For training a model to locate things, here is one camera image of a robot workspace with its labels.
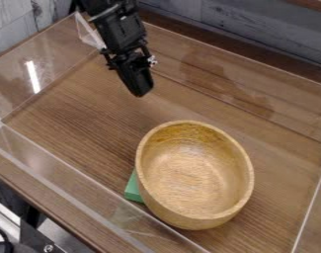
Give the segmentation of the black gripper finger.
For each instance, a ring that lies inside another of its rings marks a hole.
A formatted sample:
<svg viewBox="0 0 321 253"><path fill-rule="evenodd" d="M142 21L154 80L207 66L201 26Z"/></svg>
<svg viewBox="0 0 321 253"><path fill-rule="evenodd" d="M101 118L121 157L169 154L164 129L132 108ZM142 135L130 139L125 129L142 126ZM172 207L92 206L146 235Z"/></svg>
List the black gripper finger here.
<svg viewBox="0 0 321 253"><path fill-rule="evenodd" d="M148 94L154 88L154 78L150 71L150 67L146 64L142 65L141 75L142 75L142 93Z"/></svg>
<svg viewBox="0 0 321 253"><path fill-rule="evenodd" d="M136 97L144 97L146 94L142 93L142 68L133 68L130 65L122 65L118 67L118 75Z"/></svg>

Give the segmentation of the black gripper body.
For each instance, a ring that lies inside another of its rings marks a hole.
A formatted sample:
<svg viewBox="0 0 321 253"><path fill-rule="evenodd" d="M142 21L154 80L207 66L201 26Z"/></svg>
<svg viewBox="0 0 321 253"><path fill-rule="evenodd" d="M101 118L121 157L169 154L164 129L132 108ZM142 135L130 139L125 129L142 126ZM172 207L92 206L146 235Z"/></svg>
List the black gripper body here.
<svg viewBox="0 0 321 253"><path fill-rule="evenodd" d="M148 31L136 6L112 6L90 20L105 42L106 54L129 54L137 48L144 52L146 67L158 61L148 49Z"/></svg>

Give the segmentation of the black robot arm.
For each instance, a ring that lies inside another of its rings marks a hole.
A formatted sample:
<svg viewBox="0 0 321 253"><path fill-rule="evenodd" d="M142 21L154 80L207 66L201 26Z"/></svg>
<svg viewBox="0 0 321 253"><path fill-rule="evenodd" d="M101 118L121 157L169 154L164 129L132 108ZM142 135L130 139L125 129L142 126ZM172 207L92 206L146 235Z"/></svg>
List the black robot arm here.
<svg viewBox="0 0 321 253"><path fill-rule="evenodd" d="M154 89L156 56L148 48L148 30L138 0L80 0L105 42L101 54L136 97Z"/></svg>

